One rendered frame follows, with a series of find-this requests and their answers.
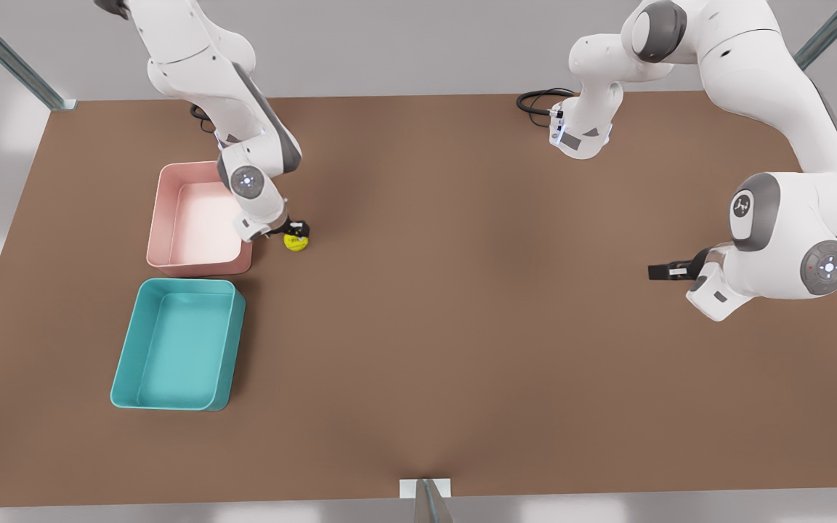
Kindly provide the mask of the pink plastic tray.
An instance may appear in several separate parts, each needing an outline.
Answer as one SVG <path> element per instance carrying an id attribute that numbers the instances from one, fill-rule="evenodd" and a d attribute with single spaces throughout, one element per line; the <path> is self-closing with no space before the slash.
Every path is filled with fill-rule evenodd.
<path id="1" fill-rule="evenodd" d="M 226 277 L 249 271 L 252 245 L 233 228 L 239 209 L 215 162 L 164 166 L 154 198 L 147 264 L 167 277 Z"/>

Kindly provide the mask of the teal plastic tray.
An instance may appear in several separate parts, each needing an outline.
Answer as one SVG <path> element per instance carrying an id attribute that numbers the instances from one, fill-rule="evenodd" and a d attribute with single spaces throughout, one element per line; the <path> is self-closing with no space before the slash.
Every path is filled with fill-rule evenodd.
<path id="1" fill-rule="evenodd" d="M 230 400 L 246 299 L 222 279 L 140 285 L 114 374 L 117 408 L 215 411 Z"/>

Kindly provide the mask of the silver frame post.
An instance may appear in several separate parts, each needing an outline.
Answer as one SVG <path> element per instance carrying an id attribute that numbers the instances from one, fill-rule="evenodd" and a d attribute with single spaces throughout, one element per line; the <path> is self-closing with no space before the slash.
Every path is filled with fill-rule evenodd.
<path id="1" fill-rule="evenodd" d="M 806 70 L 837 40 L 837 10 L 816 30 L 793 58 L 801 70 Z"/>
<path id="2" fill-rule="evenodd" d="M 451 479 L 400 479 L 399 496 L 414 500 L 414 523 L 454 523 L 445 502 Z"/>
<path id="3" fill-rule="evenodd" d="M 51 112 L 76 109 L 76 100 L 65 99 L 57 93 L 56 89 L 53 89 L 2 37 L 0 37 L 0 65 Z"/>

